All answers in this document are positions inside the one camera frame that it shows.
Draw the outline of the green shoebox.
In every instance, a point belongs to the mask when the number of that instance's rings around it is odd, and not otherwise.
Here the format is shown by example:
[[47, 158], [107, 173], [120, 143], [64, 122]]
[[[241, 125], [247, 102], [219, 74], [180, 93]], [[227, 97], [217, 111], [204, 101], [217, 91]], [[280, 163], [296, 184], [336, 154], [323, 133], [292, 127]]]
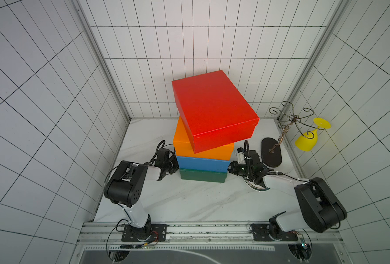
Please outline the green shoebox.
[[182, 180], [195, 180], [201, 182], [224, 183], [228, 175], [223, 172], [207, 170], [180, 169], [179, 171]]

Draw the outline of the blue shoebox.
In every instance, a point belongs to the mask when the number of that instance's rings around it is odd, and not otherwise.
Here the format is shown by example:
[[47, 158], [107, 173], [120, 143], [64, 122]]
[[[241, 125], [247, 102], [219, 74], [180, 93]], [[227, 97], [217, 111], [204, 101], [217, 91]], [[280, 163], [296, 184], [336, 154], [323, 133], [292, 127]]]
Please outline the blue shoebox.
[[182, 169], [212, 171], [219, 173], [226, 173], [230, 165], [230, 161], [206, 159], [206, 158], [194, 158], [177, 156], [179, 167]]

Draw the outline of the red shoebox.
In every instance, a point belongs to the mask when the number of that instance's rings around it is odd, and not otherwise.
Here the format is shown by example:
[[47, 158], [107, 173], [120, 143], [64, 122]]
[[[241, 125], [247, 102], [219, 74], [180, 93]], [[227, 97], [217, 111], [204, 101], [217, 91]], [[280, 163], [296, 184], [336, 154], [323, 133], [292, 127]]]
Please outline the red shoebox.
[[174, 80], [172, 87], [194, 153], [252, 137], [259, 116], [222, 70]]

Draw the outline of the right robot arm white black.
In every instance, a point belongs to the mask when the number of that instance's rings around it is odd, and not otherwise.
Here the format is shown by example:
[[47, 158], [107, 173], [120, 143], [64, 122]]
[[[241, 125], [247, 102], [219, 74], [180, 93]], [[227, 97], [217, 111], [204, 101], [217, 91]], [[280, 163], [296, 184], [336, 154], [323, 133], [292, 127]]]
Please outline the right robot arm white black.
[[253, 190], [275, 189], [297, 199], [298, 207], [271, 217], [265, 233], [271, 240], [281, 241], [295, 231], [310, 228], [317, 233], [339, 228], [348, 213], [322, 178], [303, 179], [274, 171], [260, 161], [254, 150], [237, 150], [237, 160], [228, 172], [244, 179]]

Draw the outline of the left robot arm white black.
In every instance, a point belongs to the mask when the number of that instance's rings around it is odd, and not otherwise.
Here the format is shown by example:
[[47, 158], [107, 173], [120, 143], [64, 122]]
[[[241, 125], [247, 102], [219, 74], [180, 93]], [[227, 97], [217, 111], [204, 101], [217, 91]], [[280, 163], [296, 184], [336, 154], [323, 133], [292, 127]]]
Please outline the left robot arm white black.
[[140, 197], [146, 181], [161, 181], [179, 169], [175, 151], [161, 147], [144, 164], [121, 161], [104, 186], [104, 197], [119, 205], [127, 223], [123, 227], [124, 240], [141, 242], [152, 238], [151, 217], [145, 211]]

